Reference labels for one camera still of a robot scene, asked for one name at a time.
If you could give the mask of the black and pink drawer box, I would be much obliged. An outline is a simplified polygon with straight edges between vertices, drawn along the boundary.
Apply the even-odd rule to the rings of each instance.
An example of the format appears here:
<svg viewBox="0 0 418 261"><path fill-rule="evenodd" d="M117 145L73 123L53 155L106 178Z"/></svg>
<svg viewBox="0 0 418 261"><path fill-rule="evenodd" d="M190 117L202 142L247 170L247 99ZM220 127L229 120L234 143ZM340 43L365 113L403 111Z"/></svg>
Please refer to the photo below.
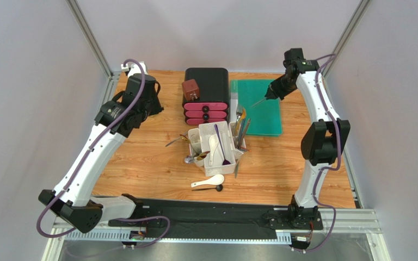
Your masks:
<svg viewBox="0 0 418 261"><path fill-rule="evenodd" d="M190 67L185 79L195 79L200 88L200 98L185 101L182 98L185 123L196 126L203 123L228 121L230 83L228 70L222 67Z"/></svg>

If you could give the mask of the small silver fork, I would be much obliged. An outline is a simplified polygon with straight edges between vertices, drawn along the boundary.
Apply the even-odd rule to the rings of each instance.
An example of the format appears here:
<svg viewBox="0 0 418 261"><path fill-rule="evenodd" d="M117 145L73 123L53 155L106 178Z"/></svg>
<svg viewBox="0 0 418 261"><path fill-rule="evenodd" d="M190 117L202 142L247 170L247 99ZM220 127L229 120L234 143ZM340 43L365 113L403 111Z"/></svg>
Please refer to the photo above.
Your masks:
<svg viewBox="0 0 418 261"><path fill-rule="evenodd" d="M170 141L169 143L167 143L165 145L165 147L168 147L168 146L172 145L173 143L177 142L178 140L181 140L181 138L182 138L182 136L180 135L178 138L176 138L176 139Z"/></svg>

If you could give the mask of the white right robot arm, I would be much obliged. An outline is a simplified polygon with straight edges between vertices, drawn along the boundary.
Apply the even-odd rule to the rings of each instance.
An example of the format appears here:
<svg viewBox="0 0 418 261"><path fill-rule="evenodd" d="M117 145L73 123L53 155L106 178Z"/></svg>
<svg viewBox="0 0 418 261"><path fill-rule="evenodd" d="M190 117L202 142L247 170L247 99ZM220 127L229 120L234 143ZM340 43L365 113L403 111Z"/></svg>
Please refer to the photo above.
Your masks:
<svg viewBox="0 0 418 261"><path fill-rule="evenodd" d="M333 108L326 94L318 60L304 58L301 48L284 53L284 75L270 82L264 98L283 100L295 90L302 94L311 125L301 141L305 167L298 190L284 211L284 221L292 228L308 228L319 218L319 192L329 170L336 171L351 125Z"/></svg>

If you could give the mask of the gold handled knife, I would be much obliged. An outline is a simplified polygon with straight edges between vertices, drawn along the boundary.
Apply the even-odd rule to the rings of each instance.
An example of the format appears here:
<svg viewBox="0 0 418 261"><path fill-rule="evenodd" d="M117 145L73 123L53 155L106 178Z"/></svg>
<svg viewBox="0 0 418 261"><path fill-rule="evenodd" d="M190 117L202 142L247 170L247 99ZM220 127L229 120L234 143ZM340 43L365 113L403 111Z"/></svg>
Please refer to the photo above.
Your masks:
<svg viewBox="0 0 418 261"><path fill-rule="evenodd" d="M246 115L247 115L246 109L243 108L240 116L237 118L237 128L241 126L241 122L242 120L246 118Z"/></svg>

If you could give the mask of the large silver fork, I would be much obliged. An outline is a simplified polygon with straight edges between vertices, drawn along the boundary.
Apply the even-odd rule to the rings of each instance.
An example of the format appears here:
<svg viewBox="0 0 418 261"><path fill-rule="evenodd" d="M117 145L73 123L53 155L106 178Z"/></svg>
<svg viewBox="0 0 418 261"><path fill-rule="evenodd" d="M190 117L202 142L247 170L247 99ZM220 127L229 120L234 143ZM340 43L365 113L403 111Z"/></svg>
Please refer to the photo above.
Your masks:
<svg viewBox="0 0 418 261"><path fill-rule="evenodd" d="M237 109L236 109L236 123L238 124L242 118L243 115L243 106L241 104L237 105Z"/></svg>

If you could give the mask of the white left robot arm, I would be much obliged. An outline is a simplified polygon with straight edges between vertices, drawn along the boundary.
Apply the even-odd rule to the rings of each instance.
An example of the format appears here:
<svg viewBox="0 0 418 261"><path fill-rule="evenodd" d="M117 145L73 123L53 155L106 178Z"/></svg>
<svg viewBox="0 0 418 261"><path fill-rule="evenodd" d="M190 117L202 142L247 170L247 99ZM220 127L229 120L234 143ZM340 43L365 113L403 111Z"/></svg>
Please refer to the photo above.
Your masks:
<svg viewBox="0 0 418 261"><path fill-rule="evenodd" d="M100 222L129 219L139 201L129 194L116 197L94 196L93 188L116 150L134 129L150 116L160 113L160 83L150 76L143 61L127 59L122 64L127 76L124 91L103 104L94 119L91 133L79 156L54 189L43 190L39 201L45 205L36 226L50 210L72 226L88 233Z"/></svg>

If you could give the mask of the purple metal spoon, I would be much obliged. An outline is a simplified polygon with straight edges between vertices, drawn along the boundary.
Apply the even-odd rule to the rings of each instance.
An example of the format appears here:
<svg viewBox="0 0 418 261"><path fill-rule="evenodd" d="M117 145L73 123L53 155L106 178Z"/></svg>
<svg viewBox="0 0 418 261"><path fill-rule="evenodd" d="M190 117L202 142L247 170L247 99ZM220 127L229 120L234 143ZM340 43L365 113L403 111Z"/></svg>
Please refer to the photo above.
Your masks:
<svg viewBox="0 0 418 261"><path fill-rule="evenodd" d="M219 144L220 144L220 148L221 148L221 151L222 151L222 155L223 155L222 165L224 165L224 166L225 165L230 165L231 164L230 161L228 161L227 158L226 158L226 156L225 156L225 151L224 151L224 147L223 147L223 144L222 144L222 139L220 137L220 132L219 132L218 125L215 124L214 125L214 128L216 130L217 138L218 138L218 141L219 141Z"/></svg>

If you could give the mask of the white perforated utensil caddy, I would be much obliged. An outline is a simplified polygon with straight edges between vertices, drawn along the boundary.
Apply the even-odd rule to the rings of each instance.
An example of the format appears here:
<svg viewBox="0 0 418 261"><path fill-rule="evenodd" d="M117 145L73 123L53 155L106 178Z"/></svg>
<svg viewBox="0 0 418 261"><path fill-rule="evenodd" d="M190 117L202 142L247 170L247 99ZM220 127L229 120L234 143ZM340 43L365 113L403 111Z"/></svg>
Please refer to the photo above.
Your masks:
<svg viewBox="0 0 418 261"><path fill-rule="evenodd" d="M238 160L241 160L244 151L242 149L237 149L237 142L235 139L238 138L237 135L232 133L232 129L235 126L234 122L227 123L225 121L213 122L213 123L203 123L200 124L197 128L190 129L187 133L189 140L191 141L189 145L190 154L196 156L197 153L210 151L208 144L208 139L211 135L216 134L214 125L217 124L220 132L220 137L222 139L222 144L225 151L225 156L230 165L222 165L223 155L220 148L220 144L217 147L216 153L214 155L213 166L208 165L208 160L210 154L201 161L194 161L194 164L205 174L206 177L211 177L217 174L221 175L230 175L234 174L236 163Z"/></svg>

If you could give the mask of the white ceramic spoon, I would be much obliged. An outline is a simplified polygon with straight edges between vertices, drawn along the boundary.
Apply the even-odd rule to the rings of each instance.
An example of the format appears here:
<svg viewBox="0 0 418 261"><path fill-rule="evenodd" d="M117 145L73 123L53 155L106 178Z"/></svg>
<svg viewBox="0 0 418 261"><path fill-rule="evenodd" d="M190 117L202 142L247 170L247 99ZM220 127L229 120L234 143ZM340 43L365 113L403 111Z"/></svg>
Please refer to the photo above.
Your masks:
<svg viewBox="0 0 418 261"><path fill-rule="evenodd" d="M221 185L223 184L224 180L225 180L224 175L217 174L204 181L194 182L190 185L190 187L195 188L195 187L202 186L202 185Z"/></svg>
<svg viewBox="0 0 418 261"><path fill-rule="evenodd" d="M215 134L213 134L209 137L208 144L209 144L209 147L210 147L210 156L209 156L209 160L208 160L208 165L213 166L214 155L215 155L217 147L219 145L218 138Z"/></svg>

